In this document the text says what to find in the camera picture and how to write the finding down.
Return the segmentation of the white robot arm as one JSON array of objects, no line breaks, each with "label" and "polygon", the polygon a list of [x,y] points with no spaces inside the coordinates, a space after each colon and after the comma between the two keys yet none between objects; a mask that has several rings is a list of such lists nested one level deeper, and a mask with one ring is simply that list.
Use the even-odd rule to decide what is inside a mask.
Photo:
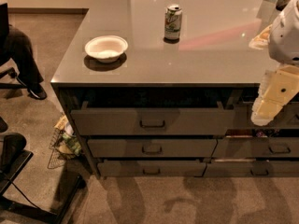
[{"label": "white robot arm", "polygon": [[270,58],[279,63],[276,71],[264,73],[252,106],[251,121],[264,126],[299,92],[299,0],[291,0],[249,46],[268,48]]}]

